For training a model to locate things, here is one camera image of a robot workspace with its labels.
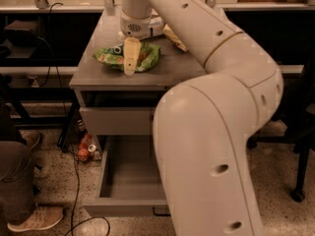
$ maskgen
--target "green chip bag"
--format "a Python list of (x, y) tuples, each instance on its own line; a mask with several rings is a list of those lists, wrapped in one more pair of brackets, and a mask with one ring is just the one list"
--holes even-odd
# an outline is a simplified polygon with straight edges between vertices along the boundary
[[(136, 72), (144, 72), (158, 63), (160, 46), (151, 43), (141, 43)], [(124, 71), (124, 45), (99, 49), (93, 57), (102, 64)]]

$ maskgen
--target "person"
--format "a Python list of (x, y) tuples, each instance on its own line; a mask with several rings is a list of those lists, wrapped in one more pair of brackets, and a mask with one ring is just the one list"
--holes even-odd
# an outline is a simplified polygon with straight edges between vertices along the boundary
[(62, 219), (63, 208), (34, 202), (32, 149), (40, 132), (29, 131), (23, 137), (1, 96), (0, 124), (0, 205), (8, 228), (14, 232), (49, 229)]

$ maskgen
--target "open drawer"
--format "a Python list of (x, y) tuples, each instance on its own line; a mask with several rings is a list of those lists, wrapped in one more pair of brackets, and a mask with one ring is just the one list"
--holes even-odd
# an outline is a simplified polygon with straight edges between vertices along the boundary
[(91, 216), (169, 215), (151, 136), (107, 137)]

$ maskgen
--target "sneaker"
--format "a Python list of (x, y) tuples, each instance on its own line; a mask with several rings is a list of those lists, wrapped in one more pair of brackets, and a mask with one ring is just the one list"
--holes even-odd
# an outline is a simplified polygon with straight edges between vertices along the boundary
[(32, 215), (22, 224), (8, 223), (9, 230), (25, 232), (31, 230), (46, 230), (56, 225), (63, 217), (63, 208), (59, 206), (37, 206)]
[(27, 147), (32, 150), (35, 148), (40, 141), (40, 132), (37, 130), (27, 131), (23, 138), (27, 141)]

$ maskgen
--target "drawer handle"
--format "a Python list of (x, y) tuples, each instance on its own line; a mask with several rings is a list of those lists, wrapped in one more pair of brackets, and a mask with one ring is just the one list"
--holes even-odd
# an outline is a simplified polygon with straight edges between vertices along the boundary
[(156, 212), (156, 208), (154, 206), (152, 207), (152, 212), (153, 212), (154, 216), (170, 216), (170, 213), (158, 213), (158, 212)]

